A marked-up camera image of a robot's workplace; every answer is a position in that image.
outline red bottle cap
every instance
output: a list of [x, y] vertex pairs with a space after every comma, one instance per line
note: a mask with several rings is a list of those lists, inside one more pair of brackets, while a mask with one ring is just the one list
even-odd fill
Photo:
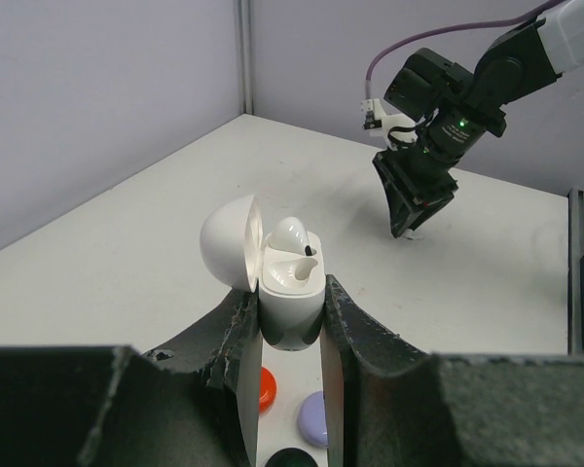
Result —
[[271, 372], [262, 367], [262, 382], [260, 383], [260, 413], [269, 409], [276, 396], [276, 381]]

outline white tabletop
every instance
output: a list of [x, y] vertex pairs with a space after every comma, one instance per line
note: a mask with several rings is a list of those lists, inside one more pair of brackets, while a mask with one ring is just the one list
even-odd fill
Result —
[[[216, 207], [257, 194], [269, 232], [301, 218], [327, 272], [426, 351], [566, 351], [567, 201], [454, 170], [456, 200], [394, 239], [376, 148], [242, 116], [0, 251], [0, 344], [131, 343], [144, 351], [210, 311], [228, 289], [199, 250]], [[265, 344], [279, 393], [261, 417], [258, 466], [298, 446], [303, 399], [321, 389], [318, 343]]]

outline purple cap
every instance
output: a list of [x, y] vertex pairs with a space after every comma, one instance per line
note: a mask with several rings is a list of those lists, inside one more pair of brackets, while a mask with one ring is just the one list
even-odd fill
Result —
[[299, 412], [299, 430], [305, 440], [319, 448], [327, 448], [327, 420], [322, 391], [311, 394]]

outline open case lid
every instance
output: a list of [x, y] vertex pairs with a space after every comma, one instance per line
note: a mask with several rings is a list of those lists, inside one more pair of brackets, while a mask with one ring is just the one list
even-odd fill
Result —
[[225, 285], [255, 292], [262, 247], [262, 216], [254, 195], [214, 211], [201, 227], [203, 262]]

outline cable connector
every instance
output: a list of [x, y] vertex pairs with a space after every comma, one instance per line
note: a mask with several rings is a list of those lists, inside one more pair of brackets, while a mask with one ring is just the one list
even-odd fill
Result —
[[365, 114], [363, 129], [375, 130], [383, 127], [382, 118], [386, 117], [385, 110], [380, 99], [368, 99], [361, 101], [361, 111]]
[[[368, 99], [361, 102], [361, 110], [365, 114], [363, 129], [370, 130], [370, 136], [383, 138], [387, 146], [395, 149], [387, 135], [395, 126], [415, 126], [416, 123], [404, 114], [388, 115], [381, 105], [380, 99]], [[412, 143], [418, 139], [414, 132], [392, 132], [392, 136], [405, 143]]]

